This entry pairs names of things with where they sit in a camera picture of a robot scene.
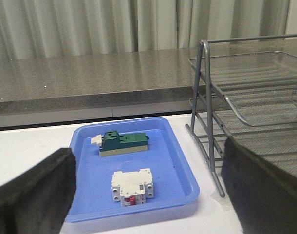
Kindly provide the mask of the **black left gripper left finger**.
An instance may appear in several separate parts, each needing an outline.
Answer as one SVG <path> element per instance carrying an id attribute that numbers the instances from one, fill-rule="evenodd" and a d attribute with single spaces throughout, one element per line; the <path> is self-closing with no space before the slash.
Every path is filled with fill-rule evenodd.
<path id="1" fill-rule="evenodd" d="M 76 192 L 76 159 L 60 148 L 0 186 L 0 234 L 57 234 Z"/>

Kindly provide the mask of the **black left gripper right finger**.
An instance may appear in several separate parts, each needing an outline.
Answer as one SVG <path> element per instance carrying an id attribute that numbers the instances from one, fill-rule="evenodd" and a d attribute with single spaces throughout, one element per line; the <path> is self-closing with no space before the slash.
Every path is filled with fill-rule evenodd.
<path id="1" fill-rule="evenodd" d="M 232 137 L 221 175 L 245 234 L 297 234 L 297 177 Z"/>

